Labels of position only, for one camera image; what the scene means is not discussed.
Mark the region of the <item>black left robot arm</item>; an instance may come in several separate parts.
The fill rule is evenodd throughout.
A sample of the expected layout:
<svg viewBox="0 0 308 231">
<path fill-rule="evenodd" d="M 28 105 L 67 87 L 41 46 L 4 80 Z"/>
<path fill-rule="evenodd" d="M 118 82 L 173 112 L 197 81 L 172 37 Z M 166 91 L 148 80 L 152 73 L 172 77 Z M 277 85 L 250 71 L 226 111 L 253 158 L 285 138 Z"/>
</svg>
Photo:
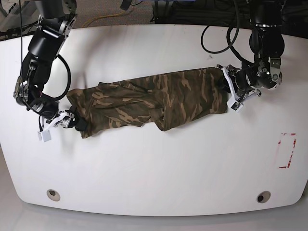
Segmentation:
<svg viewBox="0 0 308 231">
<path fill-rule="evenodd" d="M 232 53 L 241 61 L 241 67 L 232 65 L 222 70 L 226 90 L 231 94 L 227 106 L 239 111 L 244 102 L 261 96 L 261 89 L 274 90 L 282 83 L 281 56 L 285 43 L 282 37 L 283 0 L 249 0 L 250 24 L 252 26 L 249 46 L 254 54 L 253 62 L 243 58 L 231 47 Z"/>
</svg>

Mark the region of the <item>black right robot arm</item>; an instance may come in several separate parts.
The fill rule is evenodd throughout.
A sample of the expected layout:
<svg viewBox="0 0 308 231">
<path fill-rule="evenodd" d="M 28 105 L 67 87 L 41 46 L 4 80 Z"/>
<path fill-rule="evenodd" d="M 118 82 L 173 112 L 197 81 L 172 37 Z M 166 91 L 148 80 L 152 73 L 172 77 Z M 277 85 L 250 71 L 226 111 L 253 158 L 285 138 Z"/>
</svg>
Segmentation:
<svg viewBox="0 0 308 231">
<path fill-rule="evenodd" d="M 59 102 L 67 95 L 72 80 L 69 65 L 59 52 L 76 21 L 77 2 L 37 0 L 35 5 L 39 11 L 38 26 L 22 61 L 13 96 L 19 105 L 38 114 L 49 125 L 85 131 L 87 122 L 76 107 L 59 109 Z M 43 93 L 43 89 L 55 59 L 59 59 L 67 70 L 67 85 L 60 96 L 52 97 Z"/>
</svg>

